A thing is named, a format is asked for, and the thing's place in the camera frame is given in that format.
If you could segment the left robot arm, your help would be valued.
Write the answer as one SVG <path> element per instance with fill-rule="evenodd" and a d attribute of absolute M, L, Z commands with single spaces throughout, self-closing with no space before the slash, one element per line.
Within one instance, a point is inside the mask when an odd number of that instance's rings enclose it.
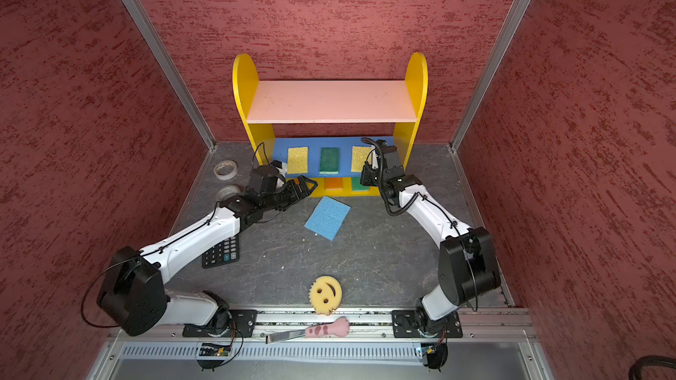
<path fill-rule="evenodd" d="M 100 286 L 97 306 L 129 336 L 157 325 L 187 325 L 209 336 L 230 334 L 233 323 L 225 299 L 210 291 L 183 293 L 165 285 L 209 249 L 237 237 L 269 211 L 286 211 L 317 186 L 304 175 L 286 179 L 278 161 L 258 166 L 244 193 L 216 202 L 198 222 L 140 250 L 126 246 L 117 251 L 94 280 Z"/>

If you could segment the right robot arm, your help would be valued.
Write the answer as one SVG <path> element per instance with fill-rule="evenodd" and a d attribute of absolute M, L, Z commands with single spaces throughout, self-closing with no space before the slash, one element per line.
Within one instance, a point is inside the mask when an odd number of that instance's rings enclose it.
<path fill-rule="evenodd" d="M 412 216 L 438 248 L 438 285 L 417 301 L 414 322 L 421 334 L 432 336 L 462 306 L 477 311 L 479 297 L 501 286 L 493 238 L 485 228 L 461 222 L 420 179 L 406 174 L 395 146 L 369 137 L 361 142 L 371 151 L 360 183 L 378 188 L 389 216 Z"/>

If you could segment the orange sponge front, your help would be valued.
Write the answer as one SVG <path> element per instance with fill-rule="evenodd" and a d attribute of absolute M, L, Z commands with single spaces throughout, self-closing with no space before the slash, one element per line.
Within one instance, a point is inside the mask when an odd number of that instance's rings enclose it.
<path fill-rule="evenodd" d="M 343 190 L 343 179 L 342 178 L 326 178 L 325 179 L 325 190 L 326 191 Z"/>

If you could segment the light green sponge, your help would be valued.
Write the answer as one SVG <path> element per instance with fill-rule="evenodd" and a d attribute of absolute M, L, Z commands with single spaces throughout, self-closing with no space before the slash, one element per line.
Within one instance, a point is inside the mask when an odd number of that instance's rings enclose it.
<path fill-rule="evenodd" d="M 364 186 L 361 183 L 361 179 L 359 179 L 357 177 L 351 178 L 351 190 L 353 192 L 355 192 L 355 193 L 364 192 L 364 191 L 368 191 L 369 189 L 370 189 L 369 186 Z"/>

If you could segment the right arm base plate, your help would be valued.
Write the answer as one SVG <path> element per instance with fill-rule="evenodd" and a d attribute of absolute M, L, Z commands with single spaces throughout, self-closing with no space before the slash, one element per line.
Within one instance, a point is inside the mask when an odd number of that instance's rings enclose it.
<path fill-rule="evenodd" d="M 459 339 L 463 337 L 461 322 L 457 312 L 452 312 L 439 320 L 428 318 L 423 309 L 395 310 L 391 312 L 394 337 L 423 339 Z"/>

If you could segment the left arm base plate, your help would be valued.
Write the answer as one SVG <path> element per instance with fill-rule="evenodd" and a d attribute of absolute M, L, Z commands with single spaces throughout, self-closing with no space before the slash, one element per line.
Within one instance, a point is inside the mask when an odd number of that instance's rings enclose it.
<path fill-rule="evenodd" d="M 209 340 L 224 340 L 234 335 L 251 338 L 258 314 L 258 311 L 250 309 L 221 309 L 206 325 L 184 325 L 182 336 Z"/>

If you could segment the dark green sponge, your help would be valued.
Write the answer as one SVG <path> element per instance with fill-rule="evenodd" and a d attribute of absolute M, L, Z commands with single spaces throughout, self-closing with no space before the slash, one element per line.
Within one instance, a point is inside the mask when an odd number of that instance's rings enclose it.
<path fill-rule="evenodd" d="M 320 170 L 322 175 L 335 175 L 340 172 L 341 150 L 339 148 L 322 148 L 320 151 Z"/>

